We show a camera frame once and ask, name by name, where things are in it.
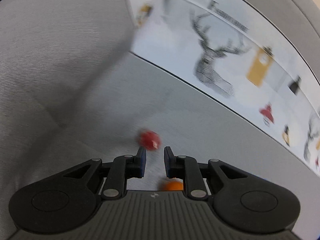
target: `deer illustration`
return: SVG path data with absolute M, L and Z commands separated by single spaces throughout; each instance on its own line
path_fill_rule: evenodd
M 201 20 L 205 17 L 208 17 L 209 15 L 211 14 L 204 13 L 195 17 L 194 12 L 190 13 L 192 28 L 199 35 L 200 46 L 203 49 L 201 59 L 199 60 L 195 68 L 195 76 L 200 82 L 208 87 L 211 87 L 224 97 L 233 96 L 232 85 L 224 80 L 214 70 L 214 61 L 217 58 L 226 57 L 226 53 L 240 55 L 246 53 L 250 48 L 244 46 L 242 38 L 240 38 L 238 47 L 233 47 L 232 41 L 229 40 L 227 46 L 220 46 L 217 49 L 210 48 L 209 39 L 206 35 L 207 31 L 210 29 L 210 26 L 202 27 L 200 25 Z
M 320 121 L 316 113 L 310 115 L 308 124 L 309 130 L 307 133 L 307 140 L 304 144 L 303 157 L 306 162 L 310 163 L 311 153 L 309 151 L 309 144 L 319 135 L 320 131 Z

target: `red ball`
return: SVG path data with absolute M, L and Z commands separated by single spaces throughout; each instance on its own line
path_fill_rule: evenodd
M 157 150 L 161 145 L 161 140 L 158 134 L 147 130 L 140 134 L 139 143 L 149 151 Z

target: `textured plastic surface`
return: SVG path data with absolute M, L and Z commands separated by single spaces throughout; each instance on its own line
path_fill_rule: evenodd
M 186 198 L 181 191 L 128 191 L 119 200 L 105 201 L 86 224 L 56 235 L 17 231 L 10 240 L 298 240 L 291 231 L 250 235 L 221 222 L 208 204 Z

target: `orange ball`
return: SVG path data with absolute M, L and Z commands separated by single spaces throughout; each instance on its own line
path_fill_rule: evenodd
M 169 181 L 163 185 L 162 190 L 163 191 L 183 190 L 183 183 L 176 180 Z

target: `antlers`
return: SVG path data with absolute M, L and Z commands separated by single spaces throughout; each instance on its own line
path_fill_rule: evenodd
M 198 35 L 200 36 L 202 42 L 201 42 L 201 46 L 204 49 L 208 48 L 208 37 L 206 35 L 206 32 L 210 29 L 210 26 L 205 26 L 204 28 L 201 27 L 200 25 L 200 21 L 202 18 L 208 17 L 210 15 L 210 13 L 204 13 L 204 14 L 200 14 L 198 15 L 196 18 L 194 18 L 195 12 L 190 12 L 190 18 L 191 18 L 191 24 L 192 24 L 192 28 L 195 30 L 196 33 L 198 33 Z
M 244 46 L 242 36 L 239 39 L 240 39 L 240 43 L 238 47 L 232 47 L 232 41 L 229 40 L 226 47 L 219 47 L 217 50 L 221 52 L 236 54 L 236 55 L 246 53 L 250 48 Z
M 313 132 L 314 130 L 314 123 L 313 123 L 313 120 L 314 119 L 317 119 L 318 116 L 315 114 L 315 115 L 311 115 L 310 118 L 309 118 L 309 131 L 308 131 L 308 137 L 309 139 L 313 140 L 314 137 L 317 137 L 319 135 L 319 130 L 316 129 L 316 131 Z
M 249 47 L 245 47 L 244 43 L 243 43 L 243 39 L 242 37 L 240 37 L 240 43 L 237 47 L 233 47 L 232 46 L 232 41 L 229 40 L 227 46 L 221 46 L 217 49 L 211 49 L 209 48 L 209 39 L 206 35 L 206 32 L 210 29 L 210 26 L 206 25 L 205 27 L 201 27 L 200 25 L 200 21 L 209 16 L 210 13 L 204 13 L 204 14 L 200 14 L 196 17 L 194 17 L 195 12 L 191 11 L 190 12 L 190 18 L 191 18 L 191 24 L 192 24 L 192 28 L 195 30 L 195 32 L 200 36 L 201 38 L 201 46 L 204 49 L 207 50 L 211 50 L 212 52 L 215 52 L 216 54 L 221 54 L 221 56 L 225 55 L 224 52 L 226 53 L 232 53 L 232 54 L 242 54 L 242 53 L 246 53 L 250 48 Z

